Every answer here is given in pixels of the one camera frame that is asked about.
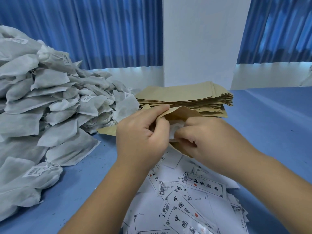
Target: hand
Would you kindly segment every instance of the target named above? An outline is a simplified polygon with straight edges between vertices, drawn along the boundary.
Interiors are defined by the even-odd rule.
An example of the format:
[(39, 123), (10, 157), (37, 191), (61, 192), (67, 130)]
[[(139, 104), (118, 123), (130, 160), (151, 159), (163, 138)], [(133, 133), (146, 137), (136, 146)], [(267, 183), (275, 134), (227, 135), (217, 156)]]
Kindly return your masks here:
[(169, 122), (160, 118), (154, 131), (149, 128), (169, 105), (140, 110), (117, 125), (117, 163), (135, 172), (147, 173), (160, 160), (169, 144)]
[(197, 161), (235, 179), (243, 164), (262, 155), (236, 129), (216, 117), (191, 117), (174, 137)]

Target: pile of white bags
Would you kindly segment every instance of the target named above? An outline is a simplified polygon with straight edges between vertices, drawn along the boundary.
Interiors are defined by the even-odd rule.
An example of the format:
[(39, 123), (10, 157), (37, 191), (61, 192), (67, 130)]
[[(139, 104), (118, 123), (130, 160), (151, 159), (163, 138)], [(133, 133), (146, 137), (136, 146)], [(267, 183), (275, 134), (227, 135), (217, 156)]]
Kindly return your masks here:
[(18, 206), (38, 204), (61, 166), (76, 165), (96, 148), (100, 142), (90, 133), (138, 110), (131, 90), (110, 73), (80, 64), (0, 26), (0, 221)]

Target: left hand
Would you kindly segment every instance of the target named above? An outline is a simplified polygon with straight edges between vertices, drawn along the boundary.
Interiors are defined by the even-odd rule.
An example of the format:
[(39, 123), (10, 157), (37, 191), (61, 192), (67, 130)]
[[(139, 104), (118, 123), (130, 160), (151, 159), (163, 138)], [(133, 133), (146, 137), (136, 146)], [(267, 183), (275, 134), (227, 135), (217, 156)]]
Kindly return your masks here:
[(149, 128), (156, 118), (169, 109), (169, 105), (140, 110), (121, 120), (117, 125), (117, 164), (147, 175), (160, 160), (169, 144), (170, 124), (165, 118)]

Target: blue curtain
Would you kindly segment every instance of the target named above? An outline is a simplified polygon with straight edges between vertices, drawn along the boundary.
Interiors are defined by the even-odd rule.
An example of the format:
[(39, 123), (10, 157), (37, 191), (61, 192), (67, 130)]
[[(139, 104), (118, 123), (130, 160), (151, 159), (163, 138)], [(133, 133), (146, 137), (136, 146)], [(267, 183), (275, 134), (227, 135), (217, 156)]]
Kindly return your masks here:
[(162, 0), (0, 2), (0, 24), (84, 60), (81, 68), (162, 65)]
[(312, 0), (252, 0), (237, 64), (312, 61)]

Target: stack of brown envelopes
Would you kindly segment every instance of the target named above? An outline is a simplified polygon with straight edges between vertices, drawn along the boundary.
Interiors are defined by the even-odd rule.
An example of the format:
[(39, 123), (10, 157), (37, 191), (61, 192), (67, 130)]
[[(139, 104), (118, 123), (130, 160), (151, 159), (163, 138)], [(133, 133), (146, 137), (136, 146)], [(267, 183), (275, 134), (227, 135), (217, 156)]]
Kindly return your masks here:
[(223, 104), (233, 106), (233, 95), (211, 81), (172, 87), (148, 86), (135, 97), (142, 107), (147, 104), (151, 107), (161, 104), (186, 106), (203, 116), (227, 117)]

